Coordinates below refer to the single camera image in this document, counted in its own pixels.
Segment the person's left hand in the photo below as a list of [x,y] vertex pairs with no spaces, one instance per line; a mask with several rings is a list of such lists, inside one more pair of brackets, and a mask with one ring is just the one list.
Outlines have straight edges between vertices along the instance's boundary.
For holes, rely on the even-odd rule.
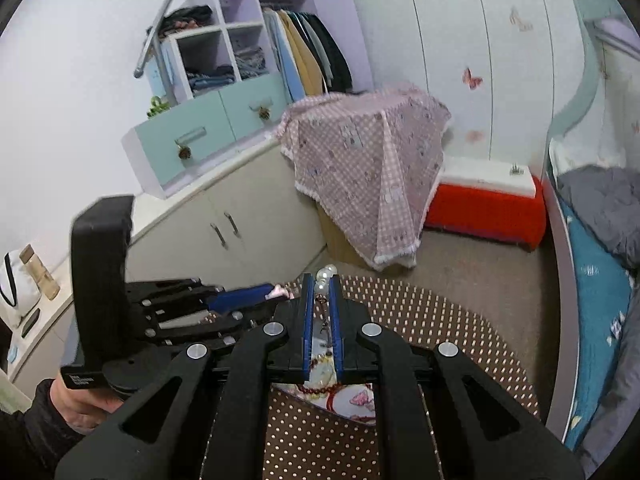
[[49,396],[67,426],[80,434],[95,430],[124,404],[110,389],[67,388],[61,374],[54,378]]

